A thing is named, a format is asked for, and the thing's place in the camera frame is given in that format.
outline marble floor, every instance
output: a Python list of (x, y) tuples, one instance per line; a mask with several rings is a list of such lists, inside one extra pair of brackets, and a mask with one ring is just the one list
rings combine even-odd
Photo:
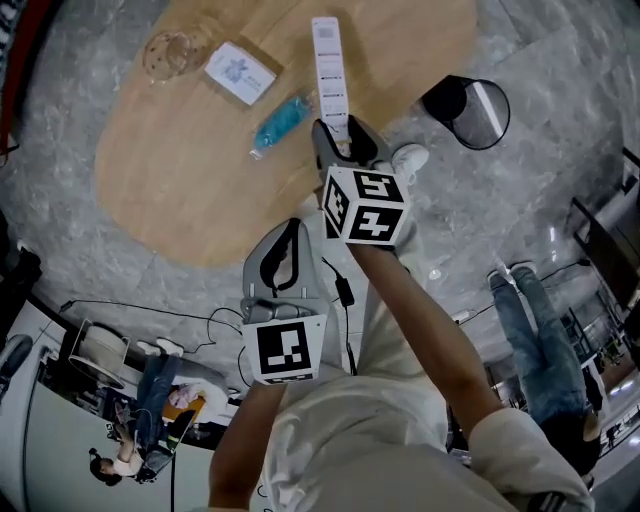
[[(16, 133), (22, 148), (0, 171), (0, 207), (13, 237), (42, 258), (36, 293), (57, 309), (108, 299), (208, 315), (237, 308), (241, 263), (200, 269), (167, 261), (119, 229), (96, 204), (93, 159), (109, 109), (137, 49), (167, 0), (67, 0), (36, 64)], [(450, 314), (491, 303), (485, 277), (499, 262), (533, 259), (541, 275), (575, 261), (569, 203), (597, 208), (623, 173), (623, 144), (640, 153), (640, 8), (634, 0), (478, 0), (479, 39), (460, 74), (496, 81), (509, 97), (509, 131), (496, 147), (463, 148), (417, 106), (388, 127), (393, 147), (419, 142), (428, 163), (411, 189), (424, 241), (426, 288)], [(319, 243), (319, 219), (308, 219)], [(344, 247), (325, 256), (349, 278), (352, 341), (361, 331), (366, 281)], [(333, 289), (333, 276), (323, 269)], [(558, 309), (589, 297), (597, 281), (574, 267), (545, 282)], [(115, 306), (76, 305), (134, 338), (170, 337), (194, 348), (205, 322)], [(221, 313), (217, 318), (235, 321)], [(464, 325), (487, 361), (509, 354), (494, 310)], [(192, 356), (238, 385), (241, 340), (211, 326), (218, 343)], [(245, 373), (247, 363), (243, 363)]]

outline blue jeans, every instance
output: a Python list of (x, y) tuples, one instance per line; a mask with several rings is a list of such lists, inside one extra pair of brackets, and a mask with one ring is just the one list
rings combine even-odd
[(136, 441), (145, 450), (162, 436), (162, 409), (181, 364), (182, 360), (176, 356), (152, 356), (144, 366), (144, 374), (138, 384), (138, 408), (141, 410), (135, 429)]
[(584, 415), (587, 394), (580, 361), (560, 318), (531, 269), (521, 267), (511, 275), (531, 306), (537, 336), (514, 287), (500, 275), (493, 276), (489, 285), (502, 329), (513, 347), (529, 414), (538, 425), (558, 414)]

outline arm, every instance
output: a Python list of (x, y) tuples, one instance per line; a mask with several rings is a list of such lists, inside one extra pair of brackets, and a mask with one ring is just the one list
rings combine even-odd
[(365, 245), (349, 248), (469, 439), (479, 421), (502, 408), (475, 348), (392, 253)]
[(285, 389), (251, 386), (211, 459), (210, 507), (249, 509)]
[(116, 432), (118, 432), (122, 439), (122, 445), (120, 446), (120, 450), (118, 450), (118, 459), (122, 462), (129, 463), (135, 450), (133, 439), (131, 439), (129, 432), (127, 432), (127, 429), (122, 425), (116, 425)]

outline cable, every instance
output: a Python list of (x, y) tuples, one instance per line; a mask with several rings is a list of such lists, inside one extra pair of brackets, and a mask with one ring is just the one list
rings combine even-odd
[(244, 375), (242, 375), (242, 368), (240, 367), (240, 357), (242, 357), (242, 353), (244, 352), (245, 348), (247, 348), (246, 345), (240, 349), (240, 353), (238, 354), (238, 373), (240, 374), (240, 378), (242, 379), (242, 382), (244, 382), (245, 386), (250, 388), (251, 385), (246, 380), (244, 380)]
[(346, 336), (345, 336), (345, 344), (347, 346), (347, 356), (349, 357), (349, 367), (351, 369), (351, 375), (358, 375), (358, 368), (356, 366), (356, 358), (353, 356), (353, 350), (351, 350), (351, 343), (349, 342), (349, 311), (347, 308), (344, 308), (344, 315), (346, 318)]
[(74, 304), (76, 303), (82, 303), (82, 304), (106, 304), (106, 305), (113, 305), (113, 306), (124, 306), (127, 308), (135, 308), (135, 309), (142, 309), (144, 311), (153, 311), (154, 313), (162, 313), (165, 315), (171, 315), (171, 316), (178, 316), (178, 317), (182, 317), (182, 318), (193, 318), (194, 320), (204, 320), (205, 322), (207, 322), (207, 337), (209, 338), (209, 343), (203, 343), (201, 345), (198, 346), (198, 348), (196, 348), (195, 351), (193, 352), (187, 352), (189, 354), (195, 354), (195, 352), (202, 346), (204, 345), (215, 345), (216, 341), (211, 338), (211, 331), (210, 331), (210, 323), (216, 323), (216, 324), (220, 324), (220, 325), (226, 325), (227, 327), (233, 329), (234, 331), (236, 331), (238, 334), (240, 334), (242, 336), (242, 331), (234, 324), (229, 323), (229, 322), (225, 322), (224, 320), (215, 320), (213, 318), (213, 316), (218, 312), (218, 311), (229, 311), (231, 313), (234, 313), (235, 315), (238, 315), (242, 320), (244, 320), (244, 317), (242, 316), (241, 313), (237, 312), (234, 309), (231, 308), (226, 308), (226, 307), (220, 307), (220, 308), (216, 308), (213, 310), (213, 312), (211, 313), (211, 315), (209, 315), (208, 317), (206, 316), (199, 316), (199, 315), (191, 315), (189, 313), (178, 313), (176, 311), (170, 311), (167, 309), (156, 309), (156, 308), (150, 308), (148, 306), (139, 306), (138, 304), (130, 304), (127, 302), (116, 302), (116, 301), (111, 301), (111, 300), (85, 300), (85, 299), (75, 299), (75, 300), (70, 300), (65, 302), (61, 307), (60, 307), (60, 313), (64, 313), (65, 311), (68, 311)]
[(329, 263), (324, 256), (322, 257), (322, 263), (324, 263), (331, 270), (333, 270), (335, 272), (335, 274), (336, 274), (336, 277), (342, 277), (342, 274), (340, 274), (340, 272), (338, 272), (338, 269), (336, 267), (334, 267), (331, 263)]
[[(578, 261), (574, 261), (573, 263), (569, 263), (568, 265), (565, 265), (564, 267), (560, 267), (560, 268), (558, 268), (558, 269), (554, 270), (553, 272), (551, 272), (551, 274), (549, 274), (549, 275), (547, 275), (547, 276), (543, 277), (542, 279), (540, 279), (540, 282), (546, 281), (547, 279), (549, 279), (549, 278), (551, 278), (551, 277), (555, 276), (558, 272), (562, 272), (563, 270), (567, 270), (567, 269), (569, 269), (569, 268), (571, 268), (571, 267), (575, 267), (576, 265), (580, 265), (581, 267), (589, 267), (589, 266), (591, 266), (591, 262), (590, 262), (588, 259), (580, 258)], [(560, 285), (560, 284), (562, 284), (562, 283), (558, 283), (558, 284), (555, 284), (555, 285), (552, 285), (552, 286), (548, 286), (548, 287), (547, 287), (547, 286), (545, 286), (545, 290), (548, 290), (549, 288), (555, 288), (556, 286), (558, 286), (558, 285)], [(482, 313), (485, 313), (486, 311), (489, 311), (491, 308), (494, 308), (494, 307), (495, 307), (495, 303), (494, 303), (494, 302), (492, 302), (492, 303), (491, 303), (491, 304), (489, 304), (488, 306), (486, 306), (486, 307), (482, 308), (480, 311), (476, 311), (475, 309), (470, 309), (469, 311), (474, 312), (474, 313), (475, 313), (475, 315), (473, 315), (473, 316), (472, 316), (472, 317), (470, 317), (470, 318), (467, 318), (466, 320), (463, 320), (463, 321), (462, 321), (462, 322), (460, 322), (458, 325), (464, 325), (464, 324), (466, 324), (467, 322), (471, 322), (471, 320), (473, 320), (474, 318), (477, 318), (477, 317), (478, 317), (478, 316), (480, 316)]]
[(176, 452), (173, 452), (171, 460), (171, 512), (175, 511), (176, 506)]

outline desk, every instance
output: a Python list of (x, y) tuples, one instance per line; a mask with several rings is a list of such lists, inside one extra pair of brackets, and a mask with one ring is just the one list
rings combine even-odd
[(253, 131), (288, 97), (315, 89), (311, 18), (340, 20), (351, 112), (381, 130), (469, 56), (473, 0), (174, 0), (152, 34), (194, 24), (279, 68), (253, 107), (202, 70), (152, 84), (142, 50), (120, 90), (96, 161), (100, 204), (167, 258), (216, 266), (244, 258), (318, 183), (310, 122), (262, 160)]

